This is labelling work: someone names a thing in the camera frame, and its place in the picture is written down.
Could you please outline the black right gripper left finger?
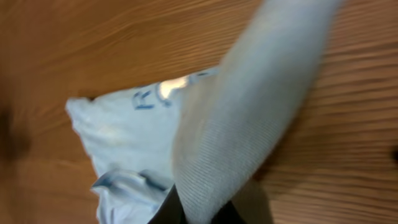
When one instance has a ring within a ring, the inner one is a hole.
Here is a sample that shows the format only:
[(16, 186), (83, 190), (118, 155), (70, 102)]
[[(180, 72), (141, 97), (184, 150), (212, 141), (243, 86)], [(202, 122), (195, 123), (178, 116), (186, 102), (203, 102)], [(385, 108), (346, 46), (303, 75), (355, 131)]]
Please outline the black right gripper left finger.
[(187, 224), (177, 189), (173, 186), (148, 224)]

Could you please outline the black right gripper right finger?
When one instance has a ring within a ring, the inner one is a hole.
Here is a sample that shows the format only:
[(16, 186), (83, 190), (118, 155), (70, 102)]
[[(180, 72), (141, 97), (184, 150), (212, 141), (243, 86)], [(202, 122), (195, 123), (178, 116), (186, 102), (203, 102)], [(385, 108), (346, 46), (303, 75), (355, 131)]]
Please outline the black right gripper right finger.
[(240, 217), (232, 201), (229, 201), (212, 218), (211, 224), (246, 224), (246, 222)]

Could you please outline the light blue printed t-shirt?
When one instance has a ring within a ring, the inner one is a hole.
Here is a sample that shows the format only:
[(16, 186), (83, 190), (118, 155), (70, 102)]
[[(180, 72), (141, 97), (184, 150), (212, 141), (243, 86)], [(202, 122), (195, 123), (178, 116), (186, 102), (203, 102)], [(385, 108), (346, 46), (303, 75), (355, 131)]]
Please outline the light blue printed t-shirt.
[(246, 223), (272, 223), (252, 178), (302, 105), (340, 4), (266, 1), (216, 67), (68, 99), (97, 175), (97, 220), (149, 223), (175, 186), (187, 223), (211, 223), (229, 201)]

